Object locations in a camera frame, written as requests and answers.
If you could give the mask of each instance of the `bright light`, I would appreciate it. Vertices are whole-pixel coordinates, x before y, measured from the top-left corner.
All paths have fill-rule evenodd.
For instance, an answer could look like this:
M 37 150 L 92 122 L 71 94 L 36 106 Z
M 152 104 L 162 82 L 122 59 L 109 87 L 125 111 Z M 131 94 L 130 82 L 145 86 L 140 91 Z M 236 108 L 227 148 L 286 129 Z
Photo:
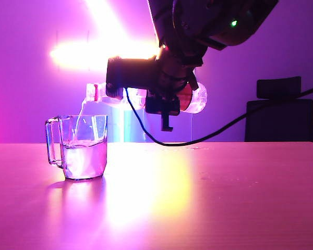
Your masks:
M 237 24 L 238 24 L 238 21 L 237 21 L 237 20 L 234 20 L 234 21 L 231 22 L 231 26 L 232 26 L 232 27 L 235 27 Z
M 50 52 L 53 61 L 64 69 L 105 72 L 110 57 L 148 59 L 158 54 L 157 41 L 130 38 L 105 0 L 85 0 L 100 30 L 93 41 L 68 41 Z

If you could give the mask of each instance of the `plastic bottle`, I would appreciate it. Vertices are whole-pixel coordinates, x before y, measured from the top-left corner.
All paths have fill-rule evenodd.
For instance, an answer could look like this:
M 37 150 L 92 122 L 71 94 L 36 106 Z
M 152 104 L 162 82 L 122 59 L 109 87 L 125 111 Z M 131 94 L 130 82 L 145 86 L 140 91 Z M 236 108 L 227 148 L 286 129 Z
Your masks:
M 121 108 L 123 110 L 131 110 L 131 106 L 127 101 L 126 91 L 123 89 L 123 99 L 108 97 L 105 94 L 106 83 L 87 83 L 86 101 L 87 102 L 103 102 L 109 106 Z M 130 100 L 136 110 L 145 107 L 146 90 L 128 88 Z
M 198 82 L 198 89 L 192 92 L 191 102 L 189 106 L 185 110 L 183 110 L 183 112 L 197 114 L 205 108 L 207 101 L 207 89 L 203 84 Z
M 103 102 L 112 107 L 121 108 L 123 110 L 131 110 L 131 106 L 127 101 L 126 91 L 123 90 L 123 99 L 108 97 L 105 93 L 106 83 L 87 83 L 86 86 L 86 102 Z M 146 90 L 128 88 L 130 100 L 136 110 L 145 107 Z M 207 90 L 203 84 L 198 82 L 198 89 L 192 92 L 191 102 L 189 106 L 182 110 L 186 113 L 196 114 L 201 112 L 207 103 Z

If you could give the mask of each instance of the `transparent glass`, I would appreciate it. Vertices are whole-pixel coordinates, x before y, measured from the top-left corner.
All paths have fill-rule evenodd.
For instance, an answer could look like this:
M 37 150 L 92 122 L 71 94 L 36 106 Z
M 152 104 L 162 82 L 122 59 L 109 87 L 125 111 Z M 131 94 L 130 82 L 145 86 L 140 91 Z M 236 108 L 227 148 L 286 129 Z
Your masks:
M 61 158 L 56 159 L 52 125 L 59 127 Z M 102 176 L 106 166 L 107 116 L 57 116 L 45 122 L 49 164 L 63 169 L 68 179 Z

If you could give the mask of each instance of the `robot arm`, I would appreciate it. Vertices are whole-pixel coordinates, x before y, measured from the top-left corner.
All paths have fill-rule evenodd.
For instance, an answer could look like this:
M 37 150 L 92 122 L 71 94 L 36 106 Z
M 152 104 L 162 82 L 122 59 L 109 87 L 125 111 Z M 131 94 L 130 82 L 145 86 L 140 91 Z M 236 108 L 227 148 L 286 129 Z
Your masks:
M 148 60 L 110 58 L 106 94 L 121 99 L 124 87 L 146 89 L 146 112 L 160 114 L 162 130 L 172 131 L 168 117 L 188 107 L 198 88 L 193 70 L 202 66 L 207 48 L 222 50 L 247 40 L 278 0 L 148 2 L 160 53 Z

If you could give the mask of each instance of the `table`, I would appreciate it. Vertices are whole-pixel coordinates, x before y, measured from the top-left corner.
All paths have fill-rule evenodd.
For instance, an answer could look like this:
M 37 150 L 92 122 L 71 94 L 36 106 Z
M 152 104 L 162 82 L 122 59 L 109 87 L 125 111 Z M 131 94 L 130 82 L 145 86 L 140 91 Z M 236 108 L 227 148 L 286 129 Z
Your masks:
M 313 249 L 313 143 L 109 143 L 65 180 L 45 144 L 0 144 L 0 249 Z

